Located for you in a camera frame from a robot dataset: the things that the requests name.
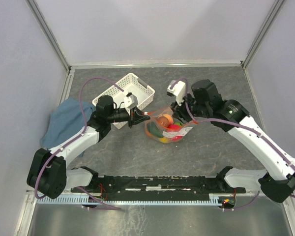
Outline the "brown kiwi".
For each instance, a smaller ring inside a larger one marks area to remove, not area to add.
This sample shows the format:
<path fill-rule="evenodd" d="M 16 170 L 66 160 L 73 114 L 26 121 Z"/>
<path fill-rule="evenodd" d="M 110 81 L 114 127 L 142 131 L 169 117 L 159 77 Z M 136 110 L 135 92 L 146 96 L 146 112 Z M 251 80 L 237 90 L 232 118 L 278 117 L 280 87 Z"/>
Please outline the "brown kiwi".
<path fill-rule="evenodd" d="M 165 116 L 158 117 L 157 122 L 164 127 L 168 127 L 170 125 L 170 121 Z"/>

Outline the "dark green avocado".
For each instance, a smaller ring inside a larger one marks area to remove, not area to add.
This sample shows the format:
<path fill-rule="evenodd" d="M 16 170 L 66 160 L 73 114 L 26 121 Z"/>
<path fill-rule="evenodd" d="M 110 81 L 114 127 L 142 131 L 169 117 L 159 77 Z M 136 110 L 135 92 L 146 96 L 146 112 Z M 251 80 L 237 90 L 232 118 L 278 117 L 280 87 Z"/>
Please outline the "dark green avocado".
<path fill-rule="evenodd" d="M 163 138 L 162 131 L 157 127 L 157 125 L 154 122 L 149 122 L 147 124 L 147 130 L 151 135 L 157 138 Z"/>

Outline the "clear zip top bag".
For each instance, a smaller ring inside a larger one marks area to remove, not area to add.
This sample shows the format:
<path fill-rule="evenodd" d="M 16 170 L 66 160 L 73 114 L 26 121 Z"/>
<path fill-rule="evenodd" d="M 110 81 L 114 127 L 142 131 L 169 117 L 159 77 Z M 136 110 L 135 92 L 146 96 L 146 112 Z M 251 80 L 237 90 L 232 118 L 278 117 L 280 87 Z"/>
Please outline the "clear zip top bag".
<path fill-rule="evenodd" d="M 146 112 L 146 113 L 150 116 L 150 120 L 145 121 L 145 133 L 146 133 L 146 135 L 147 135 L 147 133 L 149 133 L 148 130 L 147 130 L 147 124 L 149 122 L 154 122 L 157 125 L 157 127 L 162 131 L 163 138 L 167 138 L 169 140 L 168 143 L 178 142 L 178 141 L 172 141 L 171 140 L 171 138 L 173 138 L 175 136 L 182 136 L 182 139 L 183 139 L 187 135 L 187 133 L 189 131 L 191 131 L 191 129 L 198 124 L 197 122 L 194 122 L 194 121 L 190 121 L 190 122 L 185 123 L 183 121 L 180 121 L 179 119 L 174 118 L 173 117 L 173 111 L 171 110 L 170 107 L 165 107 L 165 108 L 159 109 L 159 110 L 154 111 L 154 112 Z M 163 114 L 170 114 L 174 119 L 174 123 L 175 122 L 180 122 L 181 124 L 183 124 L 180 131 L 172 131 L 168 127 L 164 127 L 164 126 L 160 125 L 157 122 L 157 118 L 160 117 L 160 116 L 163 116 Z M 150 138 L 152 138 L 152 139 L 154 139 L 156 141 L 159 141 L 159 142 L 160 142 L 160 139 L 161 139 L 161 138 L 157 138 L 157 137 L 155 137 L 155 138 L 150 137 Z"/>

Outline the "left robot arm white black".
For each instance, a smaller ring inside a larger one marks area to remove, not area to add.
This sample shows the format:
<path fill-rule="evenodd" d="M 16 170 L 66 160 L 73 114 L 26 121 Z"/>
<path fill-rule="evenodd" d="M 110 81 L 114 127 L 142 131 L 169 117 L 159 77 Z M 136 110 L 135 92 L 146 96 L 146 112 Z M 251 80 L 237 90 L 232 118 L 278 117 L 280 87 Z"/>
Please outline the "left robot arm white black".
<path fill-rule="evenodd" d="M 27 185 L 35 193 L 51 199 L 57 198 L 64 190 L 83 187 L 89 192 L 99 186 L 98 173 L 81 167 L 68 170 L 69 164 L 89 147 L 103 140 L 111 131 L 112 123 L 126 122 L 129 127 L 149 120 L 147 113 L 137 107 L 137 98 L 128 94 L 119 108 L 109 95 L 99 97 L 95 111 L 78 133 L 62 144 L 51 149 L 36 151 L 27 177 Z"/>

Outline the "yellow lemon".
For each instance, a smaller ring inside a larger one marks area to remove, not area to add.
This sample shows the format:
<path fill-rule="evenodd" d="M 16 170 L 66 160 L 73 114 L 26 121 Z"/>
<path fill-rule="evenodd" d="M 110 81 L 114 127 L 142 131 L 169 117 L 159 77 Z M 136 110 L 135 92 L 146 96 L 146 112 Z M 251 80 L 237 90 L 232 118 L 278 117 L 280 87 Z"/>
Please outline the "yellow lemon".
<path fill-rule="evenodd" d="M 161 138 L 160 139 L 160 142 L 162 142 L 162 143 L 168 143 L 169 142 L 169 140 L 167 139 L 167 138 Z"/>

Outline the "pink yellow peach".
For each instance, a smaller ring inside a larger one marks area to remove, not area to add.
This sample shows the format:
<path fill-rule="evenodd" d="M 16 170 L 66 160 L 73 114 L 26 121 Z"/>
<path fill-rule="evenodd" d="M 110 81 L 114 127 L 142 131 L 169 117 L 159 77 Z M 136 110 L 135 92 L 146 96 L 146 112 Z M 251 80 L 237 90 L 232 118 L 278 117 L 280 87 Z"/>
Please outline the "pink yellow peach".
<path fill-rule="evenodd" d="M 170 114 L 163 114 L 163 116 L 168 120 L 168 126 L 173 125 L 174 124 L 174 119 Z"/>

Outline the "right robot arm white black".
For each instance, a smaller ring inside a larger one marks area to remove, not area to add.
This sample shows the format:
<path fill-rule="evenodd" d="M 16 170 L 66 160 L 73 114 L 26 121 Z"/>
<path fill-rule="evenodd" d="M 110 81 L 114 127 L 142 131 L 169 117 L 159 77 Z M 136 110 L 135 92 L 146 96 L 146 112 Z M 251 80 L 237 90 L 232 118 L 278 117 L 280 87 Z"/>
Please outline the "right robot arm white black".
<path fill-rule="evenodd" d="M 196 123 L 210 122 L 242 143 L 263 165 L 261 171 L 224 168 L 216 179 L 216 188 L 228 192 L 245 188 L 263 192 L 277 203 L 295 191 L 295 158 L 283 151 L 255 122 L 238 101 L 225 100 L 210 80 L 192 84 L 188 93 L 185 78 L 171 81 L 167 94 L 175 97 L 171 104 L 175 118 Z"/>

